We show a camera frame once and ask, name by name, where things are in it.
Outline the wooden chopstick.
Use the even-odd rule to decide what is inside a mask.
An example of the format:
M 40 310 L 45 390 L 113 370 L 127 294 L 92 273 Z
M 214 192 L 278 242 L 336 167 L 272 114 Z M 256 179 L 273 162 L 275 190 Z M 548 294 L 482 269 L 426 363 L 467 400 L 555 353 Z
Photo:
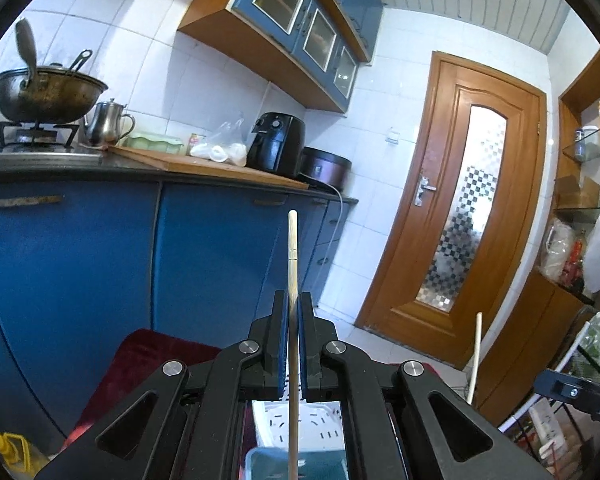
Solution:
M 478 379 L 478 369 L 480 364 L 480 350 L 482 341 L 482 312 L 476 314 L 476 326 L 475 326 L 475 341 L 474 341 L 474 355 L 471 361 L 470 377 L 468 382 L 468 390 L 466 396 L 466 402 L 472 405 L 475 399 L 476 385 Z
M 299 448 L 299 336 L 298 336 L 298 214 L 288 212 L 288 362 L 289 362 L 289 418 L 288 418 L 288 478 L 298 480 Z

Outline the light blue utensil holder box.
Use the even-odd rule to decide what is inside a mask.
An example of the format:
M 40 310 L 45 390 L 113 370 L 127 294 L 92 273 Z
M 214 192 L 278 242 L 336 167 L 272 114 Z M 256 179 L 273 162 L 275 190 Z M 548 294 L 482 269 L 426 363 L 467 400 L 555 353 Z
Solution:
M 253 401 L 258 445 L 246 455 L 245 479 L 288 479 L 288 403 Z M 349 478 L 339 402 L 301 401 L 298 478 Z

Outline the red floral plush table cover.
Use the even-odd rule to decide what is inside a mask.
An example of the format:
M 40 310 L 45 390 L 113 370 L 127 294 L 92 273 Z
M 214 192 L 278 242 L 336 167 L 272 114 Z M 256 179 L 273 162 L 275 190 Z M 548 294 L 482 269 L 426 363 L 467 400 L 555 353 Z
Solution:
M 82 436 L 119 401 L 168 361 L 194 365 L 213 360 L 221 349 L 141 328 L 125 337 L 106 374 L 62 445 L 61 451 Z

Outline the wooden shelf unit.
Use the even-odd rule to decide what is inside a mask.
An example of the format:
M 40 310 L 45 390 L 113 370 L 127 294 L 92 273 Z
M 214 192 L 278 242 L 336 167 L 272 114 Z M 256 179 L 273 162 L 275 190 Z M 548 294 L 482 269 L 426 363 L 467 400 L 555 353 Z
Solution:
M 516 420 L 533 382 L 555 367 L 593 314 L 581 259 L 600 213 L 600 181 L 583 170 L 600 161 L 600 51 L 557 92 L 556 166 L 542 244 L 513 312 L 480 365 L 477 408 L 489 422 Z

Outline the white power strip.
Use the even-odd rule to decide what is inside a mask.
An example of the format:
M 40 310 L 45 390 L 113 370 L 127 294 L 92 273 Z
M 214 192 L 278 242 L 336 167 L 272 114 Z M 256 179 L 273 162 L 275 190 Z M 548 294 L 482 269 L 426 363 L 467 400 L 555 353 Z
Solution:
M 540 441 L 539 454 L 542 460 L 556 460 L 564 456 L 567 441 L 550 402 L 545 398 L 537 400 L 529 408 L 529 415 Z

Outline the yellow bottle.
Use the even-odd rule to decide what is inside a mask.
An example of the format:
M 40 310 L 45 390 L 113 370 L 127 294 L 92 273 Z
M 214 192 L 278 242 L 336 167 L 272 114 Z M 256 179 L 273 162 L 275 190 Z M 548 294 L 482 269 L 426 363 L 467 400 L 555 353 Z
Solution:
M 50 462 L 34 444 L 21 434 L 0 433 L 0 455 L 14 479 L 34 479 Z

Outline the blue base cabinets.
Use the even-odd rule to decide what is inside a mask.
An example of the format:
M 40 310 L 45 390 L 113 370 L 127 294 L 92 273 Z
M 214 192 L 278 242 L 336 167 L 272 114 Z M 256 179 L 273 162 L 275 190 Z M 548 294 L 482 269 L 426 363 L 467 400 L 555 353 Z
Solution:
M 224 348 L 286 285 L 324 285 L 351 200 L 116 155 L 0 155 L 0 432 L 58 452 L 126 336 Z

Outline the brown wooden door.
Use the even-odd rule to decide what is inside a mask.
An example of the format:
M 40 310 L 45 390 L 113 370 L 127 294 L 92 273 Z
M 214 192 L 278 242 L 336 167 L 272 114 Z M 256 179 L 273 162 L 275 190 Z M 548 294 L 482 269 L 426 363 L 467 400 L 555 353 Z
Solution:
M 356 322 L 462 368 L 512 284 L 539 198 L 545 94 L 437 52 L 396 220 Z M 437 187 L 414 205 L 419 177 Z

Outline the wooden cutting board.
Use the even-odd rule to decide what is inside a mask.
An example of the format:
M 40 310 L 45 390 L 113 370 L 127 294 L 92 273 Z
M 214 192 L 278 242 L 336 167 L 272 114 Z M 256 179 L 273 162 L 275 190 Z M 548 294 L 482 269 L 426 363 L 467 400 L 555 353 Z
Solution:
M 139 150 L 138 148 L 120 148 L 120 146 L 110 146 L 108 151 L 141 162 L 152 168 L 174 172 L 174 174 L 192 174 L 197 177 L 280 186 L 281 188 L 293 188 L 294 190 L 307 190 L 309 188 L 306 183 L 281 177 L 277 174 L 268 174 L 248 167 L 232 166 L 224 164 L 224 162 L 212 162 L 212 160 L 199 157 L 166 154 Z

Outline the dark rice cooker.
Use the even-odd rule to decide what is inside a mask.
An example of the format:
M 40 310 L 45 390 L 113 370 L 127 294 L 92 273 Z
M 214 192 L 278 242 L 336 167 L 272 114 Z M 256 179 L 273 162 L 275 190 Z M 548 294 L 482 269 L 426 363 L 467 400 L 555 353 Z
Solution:
M 351 171 L 349 159 L 306 146 L 301 153 L 298 176 L 311 183 L 332 186 L 342 192 Z

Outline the bag of white buns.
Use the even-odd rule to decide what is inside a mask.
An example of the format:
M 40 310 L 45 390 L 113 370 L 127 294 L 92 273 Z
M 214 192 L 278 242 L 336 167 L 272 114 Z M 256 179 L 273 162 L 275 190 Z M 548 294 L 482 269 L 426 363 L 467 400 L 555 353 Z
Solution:
M 218 164 L 245 167 L 248 148 L 243 124 L 242 118 L 234 122 L 223 122 L 214 133 L 194 144 L 188 151 L 189 156 Z

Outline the black air fryer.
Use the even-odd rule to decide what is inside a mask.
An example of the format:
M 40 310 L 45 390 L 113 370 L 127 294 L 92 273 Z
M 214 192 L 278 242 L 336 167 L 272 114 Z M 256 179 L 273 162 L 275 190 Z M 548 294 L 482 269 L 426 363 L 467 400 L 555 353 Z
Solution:
M 306 124 L 289 114 L 262 114 L 253 126 L 253 142 L 247 154 L 247 166 L 286 178 L 299 173 L 306 138 Z

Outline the steel kettle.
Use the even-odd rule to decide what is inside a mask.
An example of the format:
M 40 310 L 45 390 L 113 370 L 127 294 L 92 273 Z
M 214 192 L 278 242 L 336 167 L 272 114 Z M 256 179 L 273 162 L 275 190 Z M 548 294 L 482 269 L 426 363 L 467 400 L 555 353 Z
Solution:
M 125 106 L 114 99 L 98 102 L 93 117 L 82 118 L 86 142 L 93 146 L 117 144 L 135 128 L 135 118 L 125 111 Z

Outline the large black wok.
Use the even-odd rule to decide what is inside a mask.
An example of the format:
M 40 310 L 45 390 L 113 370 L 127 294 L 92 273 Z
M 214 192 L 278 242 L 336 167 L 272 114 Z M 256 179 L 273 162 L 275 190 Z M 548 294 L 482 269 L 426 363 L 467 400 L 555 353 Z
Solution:
M 25 18 L 15 24 L 15 37 L 26 67 L 0 73 L 0 112 L 11 122 L 75 122 L 108 89 L 103 81 L 80 72 L 92 50 L 81 51 L 69 67 L 38 65 L 33 30 Z

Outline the blue glass wall cabinet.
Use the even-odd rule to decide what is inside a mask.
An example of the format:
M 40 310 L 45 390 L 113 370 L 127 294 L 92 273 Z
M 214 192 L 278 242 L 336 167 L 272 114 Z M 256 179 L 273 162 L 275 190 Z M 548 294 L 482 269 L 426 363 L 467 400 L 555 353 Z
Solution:
M 178 29 L 307 108 L 345 112 L 372 59 L 381 0 L 193 0 Z

